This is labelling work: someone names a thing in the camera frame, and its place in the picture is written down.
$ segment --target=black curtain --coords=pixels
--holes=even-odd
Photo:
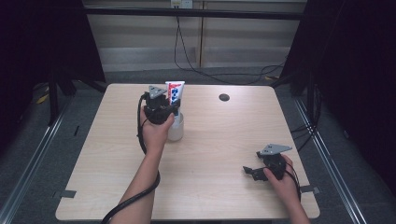
[[[37,83],[57,77],[105,81],[80,0],[16,0],[0,7],[0,146],[3,151]]]

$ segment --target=toothpaste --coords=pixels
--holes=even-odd
[[[181,100],[183,94],[184,81],[167,81],[166,89],[168,89],[169,105],[172,105],[176,100]],[[180,124],[180,107],[175,114],[175,122],[172,124],[173,128],[177,128]]]

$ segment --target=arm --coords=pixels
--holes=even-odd
[[[146,115],[143,112],[143,109],[141,109],[140,112],[140,120],[141,122],[144,122],[147,119]],[[162,125],[151,124],[148,120],[144,123],[143,137],[147,153],[134,175],[134,179],[122,196],[120,203],[149,188],[154,183],[158,174],[158,167],[163,154],[168,130],[173,124],[174,119],[174,115],[171,114],[168,117],[168,120]],[[149,195],[119,211],[111,219],[111,223],[150,223],[152,206],[154,205],[154,194],[155,190]]]
[[[293,165],[289,157],[285,155],[282,156],[289,165]],[[287,165],[286,170],[293,174],[290,166]],[[285,204],[289,213],[290,222],[293,224],[310,223],[308,216],[298,199],[296,186],[291,177],[284,175],[281,180],[277,180],[274,174],[266,168],[264,168],[264,173],[267,176],[268,181],[274,187],[276,195],[280,198],[282,203]]]

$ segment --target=table top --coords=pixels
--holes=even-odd
[[[165,85],[155,85],[165,89]],[[62,198],[60,220],[102,219],[119,202],[144,154],[137,134],[143,84],[109,85]],[[230,96],[223,102],[222,93]],[[184,136],[167,142],[160,164],[153,220],[277,219],[288,217],[270,183],[254,181],[243,166],[263,167],[256,151],[268,144],[293,147],[301,186],[309,185],[275,91],[263,86],[185,85]],[[309,217],[318,217],[312,192],[302,194]]]

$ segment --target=white cup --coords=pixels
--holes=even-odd
[[[183,137],[184,133],[184,118],[183,114],[180,113],[180,123],[176,125],[175,123],[169,128],[168,140],[178,141]]]

